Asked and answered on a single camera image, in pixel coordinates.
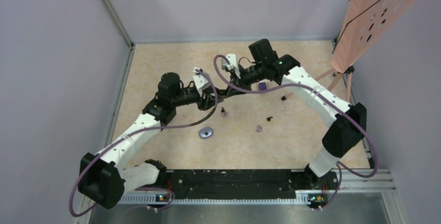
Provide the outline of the glossy black charging case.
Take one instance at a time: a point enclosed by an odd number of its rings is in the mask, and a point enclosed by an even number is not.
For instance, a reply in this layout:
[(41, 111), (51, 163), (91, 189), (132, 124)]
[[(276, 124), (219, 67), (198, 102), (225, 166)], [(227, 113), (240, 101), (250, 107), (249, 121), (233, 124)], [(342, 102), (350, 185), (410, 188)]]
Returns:
[(225, 97), (232, 97), (232, 96), (235, 96), (236, 94), (238, 93), (238, 91), (236, 91), (236, 90), (228, 90), (228, 91), (226, 91), (225, 92)]

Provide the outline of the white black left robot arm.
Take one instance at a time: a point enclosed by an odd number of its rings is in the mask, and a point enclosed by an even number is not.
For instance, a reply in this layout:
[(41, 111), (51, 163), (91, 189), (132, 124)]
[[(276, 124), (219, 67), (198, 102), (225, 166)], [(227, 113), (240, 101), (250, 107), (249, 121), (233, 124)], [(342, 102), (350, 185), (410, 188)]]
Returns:
[(144, 162), (131, 169), (125, 166), (149, 139), (170, 128), (169, 123), (176, 116), (177, 107), (192, 103), (202, 106), (203, 101), (209, 98), (219, 102), (210, 77), (199, 69), (194, 71), (193, 85), (188, 87), (182, 87), (178, 74), (163, 74), (155, 97), (126, 132), (98, 153), (83, 156), (80, 175), (73, 190), (110, 209), (124, 194), (141, 186), (163, 188), (167, 176), (160, 171), (159, 162)]

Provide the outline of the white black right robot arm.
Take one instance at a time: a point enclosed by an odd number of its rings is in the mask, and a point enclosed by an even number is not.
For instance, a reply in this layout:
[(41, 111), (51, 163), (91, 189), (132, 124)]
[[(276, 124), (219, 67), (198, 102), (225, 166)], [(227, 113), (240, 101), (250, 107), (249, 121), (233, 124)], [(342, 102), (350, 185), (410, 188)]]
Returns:
[(322, 148), (305, 167), (305, 182), (312, 189), (326, 182), (326, 174), (363, 138), (366, 131), (367, 109), (361, 103), (352, 105), (323, 87), (300, 62), (290, 55), (279, 57), (268, 39), (249, 45), (254, 59), (244, 68), (234, 54), (227, 54), (222, 68), (230, 72), (231, 82), (240, 88), (263, 80), (286, 85), (290, 91), (313, 109), (329, 128), (322, 138)]

